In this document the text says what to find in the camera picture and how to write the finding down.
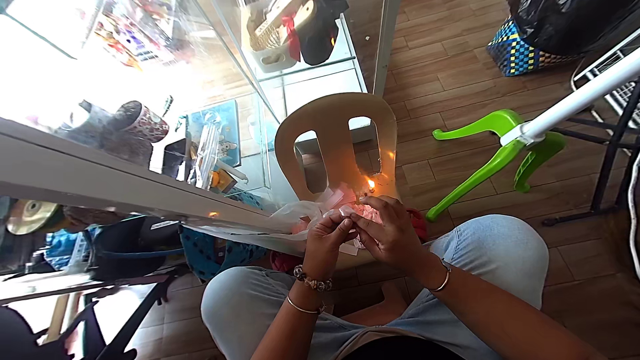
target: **hand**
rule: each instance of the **hand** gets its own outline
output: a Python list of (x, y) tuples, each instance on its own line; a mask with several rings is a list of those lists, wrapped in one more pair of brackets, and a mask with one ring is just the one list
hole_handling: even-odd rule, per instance
[(307, 234), (307, 251), (302, 269), (313, 280), (327, 280), (335, 270), (340, 245), (358, 236), (350, 233), (353, 221), (340, 213), (329, 215)]
[(365, 197), (362, 203), (378, 210), (382, 219), (382, 224), (378, 224), (351, 214), (362, 245), (376, 260), (404, 270), (409, 276), (415, 275), (429, 259), (430, 252), (420, 244), (402, 203), (384, 195)]

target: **bangle bracelet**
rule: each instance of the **bangle bracelet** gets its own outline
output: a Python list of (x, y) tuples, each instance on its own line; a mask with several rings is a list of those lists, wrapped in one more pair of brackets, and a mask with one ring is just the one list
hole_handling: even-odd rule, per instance
[(444, 289), (444, 287), (447, 286), (447, 283), (449, 282), (449, 276), (451, 275), (451, 264), (444, 261), (444, 258), (440, 259), (440, 262), (442, 263), (442, 266), (444, 266), (445, 269), (447, 269), (447, 277), (444, 278), (444, 282), (442, 283), (442, 285), (440, 285), (439, 288), (435, 290), (429, 290), (431, 293), (437, 293), (438, 291)]
[(304, 282), (306, 286), (312, 288), (313, 290), (318, 291), (319, 293), (321, 293), (323, 291), (331, 290), (331, 287), (333, 285), (333, 283), (331, 282), (331, 279), (328, 279), (328, 280), (325, 280), (325, 281), (320, 281), (320, 280), (314, 280), (314, 279), (311, 279), (311, 278), (307, 277), (305, 272), (302, 271), (302, 265), (298, 265), (298, 266), (293, 268), (293, 276), (298, 281)]
[(322, 314), (322, 312), (324, 311), (324, 302), (322, 302), (322, 305), (320, 305), (320, 308), (316, 311), (309, 311), (309, 310), (304, 310), (300, 307), (298, 307), (296, 304), (294, 304), (291, 299), (289, 298), (289, 296), (287, 295), (287, 301), (291, 304), (291, 306), (295, 307), (296, 309), (302, 311), (303, 313), (307, 313), (307, 314), (316, 314), (316, 315), (320, 315)]

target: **light blue jeans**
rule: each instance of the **light blue jeans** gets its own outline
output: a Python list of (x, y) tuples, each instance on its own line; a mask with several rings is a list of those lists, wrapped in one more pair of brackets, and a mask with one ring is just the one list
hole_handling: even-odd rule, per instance
[[(429, 244), (431, 252), (454, 266), (540, 308), (548, 251), (524, 221), (487, 215), (469, 220)], [(294, 277), (281, 272), (237, 267), (220, 273), (207, 285), (202, 320), (228, 360), (251, 358), (293, 283)], [(500, 359), (428, 290), (422, 290), (402, 316), (386, 326), (419, 334), (467, 360)], [(331, 358), (364, 329), (332, 315), (320, 315), (308, 358)]]

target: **white cable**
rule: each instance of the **white cable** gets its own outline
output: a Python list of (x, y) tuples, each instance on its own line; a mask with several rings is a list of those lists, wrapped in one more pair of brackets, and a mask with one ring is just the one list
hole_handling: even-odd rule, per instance
[(634, 261), (636, 276), (640, 279), (640, 260), (638, 260), (638, 252), (636, 248), (636, 229), (637, 229), (637, 213), (636, 213), (636, 183), (638, 180), (638, 166), (640, 165), (640, 156), (636, 156), (633, 168), (631, 169), (631, 182), (627, 190), (627, 200), (629, 203), (629, 215), (631, 216), (631, 230), (629, 231), (629, 249), (631, 250), (631, 258)]

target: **white pole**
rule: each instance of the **white pole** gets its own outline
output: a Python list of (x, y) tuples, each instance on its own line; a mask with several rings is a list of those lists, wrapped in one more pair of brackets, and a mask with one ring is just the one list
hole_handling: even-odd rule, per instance
[(640, 49), (624, 57), (602, 74), (569, 94), (534, 120), (526, 122), (506, 133), (500, 143), (504, 146), (522, 137), (527, 143), (540, 139), (558, 123), (583, 110), (598, 98), (612, 92), (620, 85), (640, 74)]

